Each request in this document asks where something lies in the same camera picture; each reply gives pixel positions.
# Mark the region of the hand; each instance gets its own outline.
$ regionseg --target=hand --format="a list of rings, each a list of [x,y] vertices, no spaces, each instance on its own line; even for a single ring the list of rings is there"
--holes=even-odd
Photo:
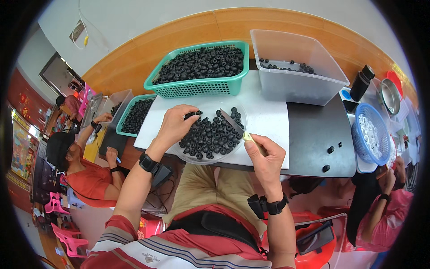
[[[117,166],[117,157],[118,157],[118,151],[114,148],[107,147],[106,150],[106,161],[109,164],[109,167],[115,168]]]
[[[405,170],[405,161],[403,160],[402,157],[397,156],[396,159],[394,160],[394,163],[396,164],[396,170],[401,172]]]
[[[167,150],[179,142],[188,133],[193,123],[200,117],[199,115],[194,115],[184,120],[184,115],[188,112],[197,112],[198,110],[198,108],[192,105],[177,105],[168,109],[164,114],[163,123],[153,143],[157,142]]]
[[[105,112],[97,117],[94,118],[94,123],[99,123],[101,121],[111,121],[112,120],[112,114],[109,112]]]
[[[280,199],[275,200],[280,201],[283,198],[283,194],[279,175],[285,158],[285,149],[266,136],[256,134],[251,134],[251,136],[255,142],[261,144],[267,151],[267,156],[264,157],[254,142],[251,140],[245,141],[245,149],[254,165],[255,175],[263,186],[266,196],[275,193],[279,198],[279,195],[281,195]]]
[[[385,176],[385,183],[384,186],[382,187],[382,192],[390,195],[391,190],[394,187],[394,184],[396,183],[396,177],[394,176],[394,171],[393,169],[388,170],[386,176]]]

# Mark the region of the knife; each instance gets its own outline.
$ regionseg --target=knife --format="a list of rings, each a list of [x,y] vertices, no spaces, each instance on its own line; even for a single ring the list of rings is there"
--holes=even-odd
[[[225,120],[228,121],[228,123],[230,123],[230,125],[238,132],[242,135],[243,140],[251,140],[254,142],[254,144],[257,145],[258,150],[260,151],[261,155],[263,156],[267,156],[267,152],[265,150],[263,150],[259,144],[257,144],[254,139],[252,139],[251,135],[248,132],[245,132],[235,121],[234,119],[232,119],[230,117],[229,114],[227,114],[224,110],[222,110],[221,108],[219,109],[221,110],[221,115],[224,116]]]

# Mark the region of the green plastic basket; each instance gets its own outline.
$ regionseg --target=green plastic basket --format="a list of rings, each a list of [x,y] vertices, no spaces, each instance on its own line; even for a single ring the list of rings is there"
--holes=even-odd
[[[153,85],[152,82],[160,76],[162,65],[166,65],[170,60],[174,59],[177,54],[184,54],[200,50],[201,47],[213,49],[217,47],[237,47],[243,52],[243,69],[240,74],[233,77],[215,77],[215,78],[202,78],[194,80],[184,80],[178,82],[169,82],[164,84]],[[231,95],[237,95],[242,85],[242,78],[246,76],[249,71],[249,45],[244,41],[220,41],[199,44],[180,48],[167,54],[160,63],[154,68],[148,78],[145,80],[143,87],[146,90],[153,90],[163,98],[178,98],[200,95],[208,92],[221,92]]]
[[[117,134],[123,135],[123,136],[137,137],[137,134],[121,132],[121,129],[123,128],[124,121],[126,120],[127,116],[129,115],[130,108],[132,106],[134,106],[134,104],[137,101],[146,100],[146,99],[154,100],[155,97],[157,97],[157,94],[155,94],[155,93],[138,95],[138,96],[133,97],[133,99],[131,99],[130,103],[127,105],[127,108],[124,110],[124,113],[121,115],[120,121],[118,122],[118,125],[117,125]]]

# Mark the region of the black cap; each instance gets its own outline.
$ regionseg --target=black cap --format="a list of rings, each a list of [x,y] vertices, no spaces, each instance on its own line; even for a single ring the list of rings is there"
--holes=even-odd
[[[46,145],[46,158],[58,170],[63,171],[62,164],[66,158],[69,147],[75,141],[74,133],[58,132],[54,133]]]
[[[361,71],[363,72],[363,75],[368,79],[371,80],[372,78],[375,77],[375,72],[373,71],[373,69],[369,66],[369,65],[365,65],[363,67],[363,70]]]

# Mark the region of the khaki pants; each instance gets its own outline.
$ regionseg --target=khaki pants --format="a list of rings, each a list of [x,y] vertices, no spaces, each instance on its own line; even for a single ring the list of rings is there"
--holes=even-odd
[[[221,168],[218,185],[208,165],[187,163],[179,181],[172,209],[163,217],[164,222],[189,209],[205,205],[219,204],[249,221],[262,235],[267,230],[264,224],[249,207],[247,199],[255,194],[248,172]]]

